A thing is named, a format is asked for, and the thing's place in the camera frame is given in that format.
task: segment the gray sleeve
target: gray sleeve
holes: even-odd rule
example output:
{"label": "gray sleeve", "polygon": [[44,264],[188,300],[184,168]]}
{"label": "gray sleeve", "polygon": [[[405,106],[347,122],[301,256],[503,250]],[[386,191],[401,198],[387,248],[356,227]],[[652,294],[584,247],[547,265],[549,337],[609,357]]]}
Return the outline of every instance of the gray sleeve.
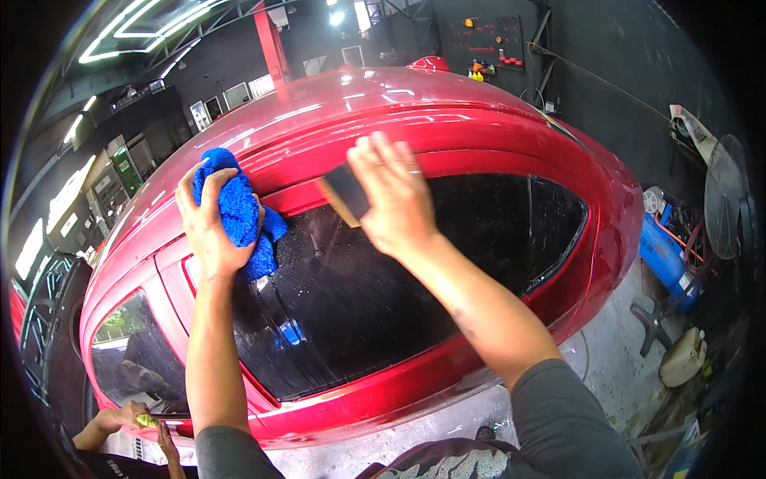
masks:
{"label": "gray sleeve", "polygon": [[552,477],[642,477],[630,447],[569,365],[546,359],[511,392],[521,455]]}
{"label": "gray sleeve", "polygon": [[197,474],[201,479],[284,479],[258,445],[245,431],[231,426],[202,429],[194,440]]}

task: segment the person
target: person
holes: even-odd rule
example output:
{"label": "person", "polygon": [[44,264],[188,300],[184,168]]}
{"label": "person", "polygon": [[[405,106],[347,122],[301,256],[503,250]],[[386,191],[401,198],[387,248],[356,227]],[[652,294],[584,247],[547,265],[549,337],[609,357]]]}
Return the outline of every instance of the person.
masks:
{"label": "person", "polygon": [[117,454],[103,454],[99,449],[111,434],[123,426],[144,429],[136,416],[149,414],[143,402],[129,401],[120,409],[101,409],[77,435],[72,438],[74,455],[78,460],[79,472],[83,477],[146,477],[147,479],[195,479],[197,468],[181,466],[178,448],[173,444],[170,431],[160,421],[157,428],[157,443],[168,458],[167,466],[158,466]]}
{"label": "person", "polygon": [[[493,441],[492,435],[484,441],[436,441],[411,449],[387,467],[373,464],[360,477],[641,477],[636,458],[598,400],[562,360],[542,322],[439,232],[430,192],[408,145],[373,133],[359,138],[347,157],[370,204],[361,218],[370,242],[444,305],[505,382],[521,445],[517,450]],[[250,434],[234,345],[234,277],[254,246],[236,248],[229,241],[218,194],[237,172],[222,169],[210,175],[197,206],[192,178],[200,165],[189,170],[176,192],[191,250],[201,264],[186,357],[199,475],[282,477]]]}

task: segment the pegboard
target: pegboard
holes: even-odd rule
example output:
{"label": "pegboard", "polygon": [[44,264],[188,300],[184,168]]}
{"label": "pegboard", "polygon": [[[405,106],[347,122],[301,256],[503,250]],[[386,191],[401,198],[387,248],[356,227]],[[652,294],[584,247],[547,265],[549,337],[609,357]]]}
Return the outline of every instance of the pegboard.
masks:
{"label": "pegboard", "polygon": [[[519,15],[512,17],[497,17],[491,21],[478,17],[474,26],[467,27],[463,20],[449,23],[451,38],[444,39],[452,43],[456,52],[455,60],[465,64],[466,68],[473,65],[473,59],[487,64],[494,63],[499,70],[524,71],[524,43],[522,40],[522,24]],[[499,59],[499,49],[502,48],[507,58],[515,58],[524,62],[517,66],[507,64]]]}

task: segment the concrete floor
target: concrete floor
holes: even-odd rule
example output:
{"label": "concrete floor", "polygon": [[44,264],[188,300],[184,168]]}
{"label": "concrete floor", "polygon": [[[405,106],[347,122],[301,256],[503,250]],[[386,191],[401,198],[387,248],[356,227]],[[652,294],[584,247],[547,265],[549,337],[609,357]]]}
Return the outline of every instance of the concrete floor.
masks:
{"label": "concrete floor", "polygon": [[[657,374],[665,349],[655,341],[646,358],[639,355],[643,326],[628,310],[634,298],[643,297],[642,286],[637,259],[599,314],[559,348],[624,438],[638,435],[666,394]],[[680,336],[683,326],[680,319],[669,318],[663,324],[672,340]],[[370,463],[388,464],[422,442],[472,438],[481,425],[491,425],[498,439],[518,445],[511,417],[508,392],[493,385],[462,402],[395,428],[333,445],[268,451],[267,455],[291,479],[354,477]],[[145,461],[166,462],[156,443],[143,441],[141,445]],[[106,448],[108,452],[135,457],[134,441],[123,433],[110,437]],[[182,448],[180,452],[182,464],[196,464],[194,450]]]}

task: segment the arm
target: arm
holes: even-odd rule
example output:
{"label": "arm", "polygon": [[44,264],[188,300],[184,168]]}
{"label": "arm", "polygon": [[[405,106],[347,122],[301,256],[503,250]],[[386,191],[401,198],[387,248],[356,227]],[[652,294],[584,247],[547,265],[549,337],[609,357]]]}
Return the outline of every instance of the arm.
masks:
{"label": "arm", "polygon": [[348,160],[370,203],[361,223],[372,244],[444,305],[508,389],[536,363],[561,358],[538,317],[438,231],[430,192],[405,143],[373,133],[357,141]]}
{"label": "arm", "polygon": [[143,402],[131,401],[121,409],[101,409],[80,434],[72,438],[74,447],[81,451],[98,451],[106,442],[106,438],[124,425],[144,429],[146,426],[136,420],[139,414],[149,414]]}
{"label": "arm", "polygon": [[181,457],[178,455],[178,448],[173,444],[173,438],[170,437],[168,426],[164,422],[159,422],[157,428],[157,444],[165,457],[168,458],[168,473],[170,479],[186,479],[184,468],[181,467]]}
{"label": "arm", "polygon": [[232,426],[250,434],[231,323],[231,291],[237,270],[247,263],[255,243],[236,248],[221,223],[218,196],[237,170],[222,169],[207,177],[197,206],[192,180],[200,165],[186,173],[175,192],[191,252],[201,265],[186,353],[186,395],[195,435],[213,425]]}

